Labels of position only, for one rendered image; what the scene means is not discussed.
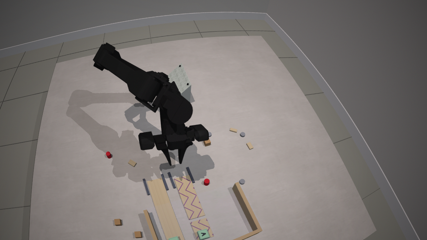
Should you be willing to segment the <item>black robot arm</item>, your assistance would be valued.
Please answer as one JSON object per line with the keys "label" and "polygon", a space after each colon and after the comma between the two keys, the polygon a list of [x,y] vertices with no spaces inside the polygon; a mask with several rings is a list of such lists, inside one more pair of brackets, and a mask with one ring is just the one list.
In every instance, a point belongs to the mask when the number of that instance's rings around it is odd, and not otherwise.
{"label": "black robot arm", "polygon": [[[167,115],[170,120],[164,121],[163,133],[169,150],[185,149],[187,143],[194,141],[194,128],[184,124],[192,116],[192,104],[180,94],[175,81],[169,82],[168,75],[163,72],[145,72],[122,59],[109,43],[100,46],[93,61],[94,67],[109,70],[127,83],[135,99],[151,111],[156,113],[159,108],[161,114]],[[153,102],[153,107],[148,102]]]}

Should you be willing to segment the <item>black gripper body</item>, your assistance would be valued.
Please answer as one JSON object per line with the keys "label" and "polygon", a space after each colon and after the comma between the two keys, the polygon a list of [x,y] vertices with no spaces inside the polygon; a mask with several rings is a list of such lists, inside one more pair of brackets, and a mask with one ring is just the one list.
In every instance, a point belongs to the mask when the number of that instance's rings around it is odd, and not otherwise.
{"label": "black gripper body", "polygon": [[[166,146],[166,138],[164,138],[163,126],[164,121],[170,120],[166,114],[160,113],[161,132],[162,135],[152,135],[151,132],[143,132],[138,135],[141,150],[153,149],[155,144],[159,148]],[[198,142],[209,140],[208,130],[201,124],[191,125],[194,128],[194,137]],[[154,144],[155,143],[155,144]]]}

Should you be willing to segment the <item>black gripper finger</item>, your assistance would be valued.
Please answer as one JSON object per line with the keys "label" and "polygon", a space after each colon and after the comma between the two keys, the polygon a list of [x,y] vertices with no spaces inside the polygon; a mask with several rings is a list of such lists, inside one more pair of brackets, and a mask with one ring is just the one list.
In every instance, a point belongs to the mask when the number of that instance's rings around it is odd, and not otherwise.
{"label": "black gripper finger", "polygon": [[157,148],[157,150],[161,150],[163,153],[164,153],[164,155],[166,156],[166,159],[168,160],[168,162],[169,162],[169,165],[170,166],[172,166],[172,164],[171,164],[171,159],[170,159],[170,156],[169,156],[169,149],[168,149],[168,146],[167,146],[167,144],[166,144],[166,146],[165,147],[157,147],[156,146],[156,148]]}
{"label": "black gripper finger", "polygon": [[[192,143],[187,143],[187,147],[190,146],[190,145],[193,145],[193,142]],[[186,148],[185,149],[178,149],[178,159],[179,159],[179,163],[180,164],[182,163],[183,156],[184,156],[185,152],[186,152]]]}

